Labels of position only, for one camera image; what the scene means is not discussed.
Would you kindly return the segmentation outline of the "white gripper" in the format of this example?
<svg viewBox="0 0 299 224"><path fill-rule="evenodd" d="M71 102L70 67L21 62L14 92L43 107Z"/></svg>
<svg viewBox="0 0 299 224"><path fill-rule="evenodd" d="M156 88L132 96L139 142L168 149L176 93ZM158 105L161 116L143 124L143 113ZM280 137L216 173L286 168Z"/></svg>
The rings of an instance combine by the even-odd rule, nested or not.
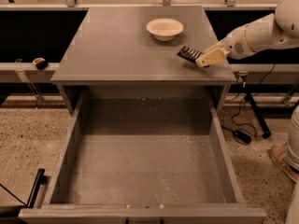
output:
<svg viewBox="0 0 299 224"><path fill-rule="evenodd" d="M246 27L234 29L223 39L224 46L216 45L206 49L196 60L199 67L223 63L227 56L241 60L252 56L254 52L249 47L246 39Z"/></svg>

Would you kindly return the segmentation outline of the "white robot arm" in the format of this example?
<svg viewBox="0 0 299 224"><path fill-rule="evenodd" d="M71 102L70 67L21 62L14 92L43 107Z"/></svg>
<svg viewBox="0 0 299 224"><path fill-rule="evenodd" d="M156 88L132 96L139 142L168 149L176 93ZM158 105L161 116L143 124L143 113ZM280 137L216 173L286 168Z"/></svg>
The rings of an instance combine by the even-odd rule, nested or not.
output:
<svg viewBox="0 0 299 224"><path fill-rule="evenodd" d="M227 57L241 60L267 49L299 47L299 0L281 0L274 13L235 28L205 49L195 60L199 67L222 63Z"/></svg>

